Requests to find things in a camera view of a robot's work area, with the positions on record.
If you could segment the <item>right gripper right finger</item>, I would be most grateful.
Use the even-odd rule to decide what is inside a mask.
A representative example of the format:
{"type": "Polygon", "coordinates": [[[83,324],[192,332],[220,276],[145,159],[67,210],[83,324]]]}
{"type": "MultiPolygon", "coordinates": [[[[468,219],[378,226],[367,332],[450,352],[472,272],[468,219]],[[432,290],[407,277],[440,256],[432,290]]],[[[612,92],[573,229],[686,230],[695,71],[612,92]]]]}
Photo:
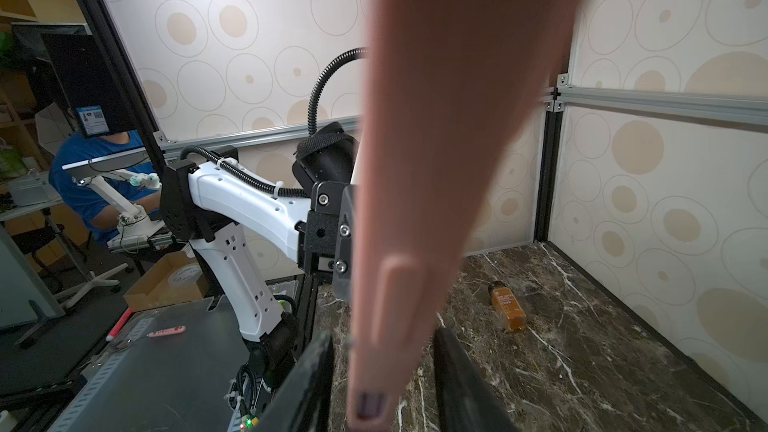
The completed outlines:
{"type": "Polygon", "coordinates": [[[433,366],[441,431],[518,431],[456,335],[433,334],[433,366]]]}

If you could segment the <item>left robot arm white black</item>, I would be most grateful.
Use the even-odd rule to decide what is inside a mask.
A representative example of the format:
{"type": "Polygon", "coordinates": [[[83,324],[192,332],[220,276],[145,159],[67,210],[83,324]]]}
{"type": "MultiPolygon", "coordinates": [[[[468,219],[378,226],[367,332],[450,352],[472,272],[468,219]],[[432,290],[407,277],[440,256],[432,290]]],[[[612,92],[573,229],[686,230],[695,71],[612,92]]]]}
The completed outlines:
{"type": "Polygon", "coordinates": [[[351,277],[357,140],[332,122],[298,144],[300,187],[269,183],[234,147],[185,147],[161,176],[163,220],[210,268],[235,313],[248,369],[278,388],[298,353],[300,310],[286,311],[247,250],[251,230],[307,275],[351,277]]]}

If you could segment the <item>black smartphone rose edge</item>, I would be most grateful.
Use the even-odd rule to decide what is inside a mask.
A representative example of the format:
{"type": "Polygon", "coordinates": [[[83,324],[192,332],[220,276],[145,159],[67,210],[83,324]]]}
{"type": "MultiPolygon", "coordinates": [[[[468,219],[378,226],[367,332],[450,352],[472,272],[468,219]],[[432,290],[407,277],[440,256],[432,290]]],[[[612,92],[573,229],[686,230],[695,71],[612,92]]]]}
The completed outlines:
{"type": "Polygon", "coordinates": [[[384,431],[581,0],[370,0],[347,420],[384,431]]]}

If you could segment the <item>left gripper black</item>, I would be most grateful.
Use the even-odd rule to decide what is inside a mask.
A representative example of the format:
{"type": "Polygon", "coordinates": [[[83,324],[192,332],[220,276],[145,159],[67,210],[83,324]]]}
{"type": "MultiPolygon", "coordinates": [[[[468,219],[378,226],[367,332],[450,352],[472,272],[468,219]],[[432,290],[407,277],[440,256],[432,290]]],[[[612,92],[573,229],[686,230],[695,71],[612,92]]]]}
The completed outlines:
{"type": "Polygon", "coordinates": [[[303,229],[303,270],[332,287],[334,297],[352,302],[354,189],[325,181],[313,186],[303,229]]]}

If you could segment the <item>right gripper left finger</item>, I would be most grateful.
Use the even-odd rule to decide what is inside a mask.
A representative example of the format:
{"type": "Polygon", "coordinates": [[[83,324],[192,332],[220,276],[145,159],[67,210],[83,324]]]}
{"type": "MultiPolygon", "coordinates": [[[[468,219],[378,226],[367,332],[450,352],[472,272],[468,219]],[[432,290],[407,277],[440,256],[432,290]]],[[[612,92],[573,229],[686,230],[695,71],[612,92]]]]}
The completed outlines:
{"type": "Polygon", "coordinates": [[[304,350],[254,430],[327,431],[334,362],[333,335],[321,332],[304,350]]]}

